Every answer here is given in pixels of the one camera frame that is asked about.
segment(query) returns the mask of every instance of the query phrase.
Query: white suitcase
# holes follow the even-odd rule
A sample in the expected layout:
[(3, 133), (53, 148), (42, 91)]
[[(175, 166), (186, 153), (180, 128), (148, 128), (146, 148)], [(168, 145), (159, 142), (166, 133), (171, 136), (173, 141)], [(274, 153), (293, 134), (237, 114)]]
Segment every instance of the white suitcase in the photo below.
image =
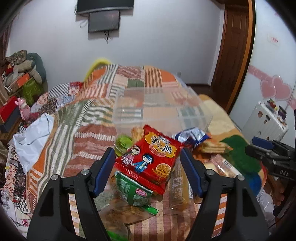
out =
[(242, 134), (251, 143), (253, 137), (281, 141), (287, 131), (288, 126), (279, 121), (277, 112), (272, 113), (264, 102), (258, 102)]

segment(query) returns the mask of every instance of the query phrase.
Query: wall-mounted tv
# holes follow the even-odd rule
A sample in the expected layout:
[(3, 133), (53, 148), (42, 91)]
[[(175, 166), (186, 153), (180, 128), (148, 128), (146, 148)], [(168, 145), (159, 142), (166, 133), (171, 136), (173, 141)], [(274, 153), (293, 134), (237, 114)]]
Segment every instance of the wall-mounted tv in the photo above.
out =
[(134, 0), (78, 0), (77, 13), (132, 9), (133, 3)]

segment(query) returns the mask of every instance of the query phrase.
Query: pink heart decoration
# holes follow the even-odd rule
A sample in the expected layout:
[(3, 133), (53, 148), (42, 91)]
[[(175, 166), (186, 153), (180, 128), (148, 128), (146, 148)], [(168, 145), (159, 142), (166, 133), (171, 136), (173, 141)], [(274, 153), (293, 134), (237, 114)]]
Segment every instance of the pink heart decoration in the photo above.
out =
[(271, 81), (262, 80), (260, 83), (261, 93), (264, 99), (273, 98), (276, 96), (276, 89)]
[(288, 100), (291, 97), (292, 88), (288, 84), (283, 83), (283, 80), (281, 77), (277, 75), (273, 76), (272, 85), (275, 87), (275, 90), (276, 90), (276, 94), (275, 94), (276, 101)]

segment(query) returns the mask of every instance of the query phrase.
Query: television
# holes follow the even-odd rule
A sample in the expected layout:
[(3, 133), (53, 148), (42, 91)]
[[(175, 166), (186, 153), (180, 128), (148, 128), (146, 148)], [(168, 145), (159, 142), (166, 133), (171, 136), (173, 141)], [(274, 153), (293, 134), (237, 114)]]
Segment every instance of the television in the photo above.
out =
[(78, 0), (77, 13), (132, 9), (134, 0)]
[(119, 10), (91, 12), (89, 33), (119, 29)]

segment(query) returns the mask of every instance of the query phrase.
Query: green snack package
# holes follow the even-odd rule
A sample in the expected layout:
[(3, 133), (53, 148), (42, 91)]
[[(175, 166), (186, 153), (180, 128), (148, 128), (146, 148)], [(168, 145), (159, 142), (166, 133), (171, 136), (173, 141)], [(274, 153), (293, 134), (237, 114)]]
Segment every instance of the green snack package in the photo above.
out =
[(115, 172), (115, 178), (121, 199), (130, 205), (145, 205), (153, 193), (119, 171)]
[(158, 214), (158, 209), (156, 209), (152, 206), (144, 205), (144, 206), (142, 206), (142, 208), (145, 209), (148, 213), (152, 214), (153, 216)]
[(113, 233), (107, 230), (107, 233), (111, 239), (111, 241), (128, 241), (125, 237), (120, 236), (119, 234)]

